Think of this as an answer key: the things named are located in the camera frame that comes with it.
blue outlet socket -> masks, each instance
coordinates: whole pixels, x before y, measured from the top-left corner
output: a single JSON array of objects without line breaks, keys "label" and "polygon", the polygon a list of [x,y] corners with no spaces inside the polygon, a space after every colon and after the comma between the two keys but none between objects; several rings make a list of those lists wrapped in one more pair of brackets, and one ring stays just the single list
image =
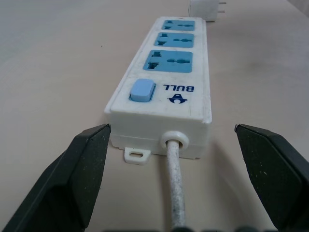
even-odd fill
[{"label": "blue outlet socket", "polygon": [[174,52],[152,50],[143,69],[174,73],[189,73],[192,71],[192,52]]},{"label": "blue outlet socket", "polygon": [[193,47],[194,34],[159,33],[154,45],[161,47]]},{"label": "blue outlet socket", "polygon": [[165,20],[162,30],[190,30],[195,29],[195,21]]}]

